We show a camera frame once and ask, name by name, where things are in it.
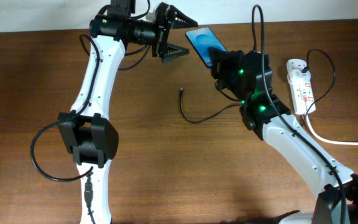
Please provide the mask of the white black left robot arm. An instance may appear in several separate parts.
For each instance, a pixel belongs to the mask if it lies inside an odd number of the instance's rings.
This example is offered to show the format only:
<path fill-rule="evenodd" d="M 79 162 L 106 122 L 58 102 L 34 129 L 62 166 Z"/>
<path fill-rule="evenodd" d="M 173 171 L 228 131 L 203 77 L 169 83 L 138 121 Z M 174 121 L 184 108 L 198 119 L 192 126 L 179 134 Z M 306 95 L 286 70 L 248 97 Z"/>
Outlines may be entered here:
<path fill-rule="evenodd" d="M 129 43 L 147 47 L 163 63 L 189 50 L 168 42 L 172 29 L 198 23 L 173 5 L 161 2 L 146 21 L 135 16 L 135 1 L 111 1 L 89 24 L 91 48 L 80 92 L 69 113 L 60 113 L 58 129 L 80 174 L 81 224 L 111 223 L 108 202 L 109 170 L 119 134 L 109 122 L 109 105 L 115 77 Z"/>

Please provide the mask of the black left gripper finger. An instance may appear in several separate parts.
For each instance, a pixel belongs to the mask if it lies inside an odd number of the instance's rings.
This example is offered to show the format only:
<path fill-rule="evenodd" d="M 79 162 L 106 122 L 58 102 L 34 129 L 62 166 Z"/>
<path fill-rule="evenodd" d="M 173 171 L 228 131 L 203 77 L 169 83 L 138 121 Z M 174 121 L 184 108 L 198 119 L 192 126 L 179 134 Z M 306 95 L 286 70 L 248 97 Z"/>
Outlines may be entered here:
<path fill-rule="evenodd" d="M 172 29 L 198 27 L 198 23 L 195 20 L 186 16 L 173 5 L 170 5 L 168 9 L 168 22 L 170 23 Z"/>
<path fill-rule="evenodd" d="M 162 47 L 162 51 L 160 52 L 160 57 L 162 59 L 162 63 L 169 63 L 172 60 L 175 60 L 178 57 L 189 54 L 190 51 L 187 48 L 181 47 L 179 45 L 167 43 Z"/>

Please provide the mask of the blue Samsung Galaxy smartphone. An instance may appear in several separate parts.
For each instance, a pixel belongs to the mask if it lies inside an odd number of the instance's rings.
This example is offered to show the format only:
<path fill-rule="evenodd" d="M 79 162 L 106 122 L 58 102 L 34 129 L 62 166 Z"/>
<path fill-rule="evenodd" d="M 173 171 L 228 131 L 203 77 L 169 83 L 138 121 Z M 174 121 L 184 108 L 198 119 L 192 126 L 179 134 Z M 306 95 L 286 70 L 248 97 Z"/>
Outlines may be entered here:
<path fill-rule="evenodd" d="M 210 48 L 226 51 L 209 27 L 187 31 L 185 36 L 207 68 L 211 68 L 213 64 L 209 56 Z"/>

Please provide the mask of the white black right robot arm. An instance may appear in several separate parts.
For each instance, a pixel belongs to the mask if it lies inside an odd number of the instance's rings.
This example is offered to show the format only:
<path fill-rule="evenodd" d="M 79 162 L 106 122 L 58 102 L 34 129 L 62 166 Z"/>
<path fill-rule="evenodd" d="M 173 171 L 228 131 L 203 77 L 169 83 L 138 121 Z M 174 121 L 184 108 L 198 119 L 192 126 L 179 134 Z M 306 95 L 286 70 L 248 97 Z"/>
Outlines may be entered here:
<path fill-rule="evenodd" d="M 262 52 L 210 47 L 211 74 L 218 88 L 241 101 L 247 129 L 278 151 L 312 191 L 313 212 L 285 213 L 274 223 L 358 223 L 358 175 L 327 153 L 272 93 L 269 57 Z"/>

